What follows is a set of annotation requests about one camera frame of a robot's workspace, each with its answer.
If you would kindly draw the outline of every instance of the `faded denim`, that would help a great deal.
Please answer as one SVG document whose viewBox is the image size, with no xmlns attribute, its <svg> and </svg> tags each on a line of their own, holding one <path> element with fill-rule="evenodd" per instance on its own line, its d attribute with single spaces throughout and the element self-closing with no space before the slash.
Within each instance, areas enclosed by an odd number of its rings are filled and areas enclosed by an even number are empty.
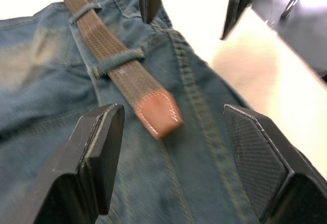
<svg viewBox="0 0 327 224">
<path fill-rule="evenodd" d="M 98 66 L 64 3 L 0 21 L 0 223 L 23 199 L 78 118 L 125 107 L 111 208 L 97 223 L 259 223 L 239 179 L 224 104 L 241 100 L 192 51 L 163 8 L 142 23 L 138 0 L 96 0 L 100 18 L 175 97 L 184 125 L 155 140 Z"/>
</svg>

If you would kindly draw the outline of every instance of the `woven belt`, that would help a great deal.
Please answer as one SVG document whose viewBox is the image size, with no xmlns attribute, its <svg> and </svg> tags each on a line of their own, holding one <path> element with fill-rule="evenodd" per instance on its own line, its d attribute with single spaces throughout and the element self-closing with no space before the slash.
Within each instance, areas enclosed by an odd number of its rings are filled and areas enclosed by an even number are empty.
<svg viewBox="0 0 327 224">
<path fill-rule="evenodd" d="M 85 44 L 98 62 L 127 50 L 90 7 L 93 0 L 64 0 L 76 16 L 76 24 Z M 137 117 L 155 138 L 162 138 L 182 124 L 174 101 L 135 59 L 107 72 Z"/>
</svg>

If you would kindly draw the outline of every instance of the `chair leg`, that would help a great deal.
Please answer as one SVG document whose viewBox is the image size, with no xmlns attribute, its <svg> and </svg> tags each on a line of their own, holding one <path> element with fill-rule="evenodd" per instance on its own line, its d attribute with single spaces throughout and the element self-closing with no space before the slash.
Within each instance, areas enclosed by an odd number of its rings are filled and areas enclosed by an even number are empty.
<svg viewBox="0 0 327 224">
<path fill-rule="evenodd" d="M 290 0 L 289 1 L 289 3 L 287 4 L 287 6 L 285 8 L 285 11 L 281 15 L 281 20 L 285 20 L 286 18 L 288 18 L 292 9 L 294 8 L 294 6 L 297 4 L 298 1 L 299 0 Z"/>
</svg>

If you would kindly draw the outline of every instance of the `black floor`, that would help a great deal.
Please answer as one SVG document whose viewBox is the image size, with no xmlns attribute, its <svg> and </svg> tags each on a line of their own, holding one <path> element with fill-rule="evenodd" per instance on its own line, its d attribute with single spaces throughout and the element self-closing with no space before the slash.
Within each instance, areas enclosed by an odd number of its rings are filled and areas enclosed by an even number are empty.
<svg viewBox="0 0 327 224">
<path fill-rule="evenodd" d="M 289 17 L 280 16 L 289 0 L 253 0 L 253 9 L 319 75 L 327 74 L 327 0 L 300 0 Z"/>
</svg>

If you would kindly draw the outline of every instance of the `white table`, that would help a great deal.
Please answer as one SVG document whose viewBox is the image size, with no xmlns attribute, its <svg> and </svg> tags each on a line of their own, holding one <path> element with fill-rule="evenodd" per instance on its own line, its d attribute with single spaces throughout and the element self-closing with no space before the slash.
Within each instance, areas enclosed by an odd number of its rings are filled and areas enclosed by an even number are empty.
<svg viewBox="0 0 327 224">
<path fill-rule="evenodd" d="M 0 19 L 30 16 L 62 0 L 0 0 Z M 251 10 L 227 41 L 228 0 L 163 0 L 175 27 L 196 54 L 252 108 L 269 116 L 327 179 L 327 89 Z"/>
</svg>

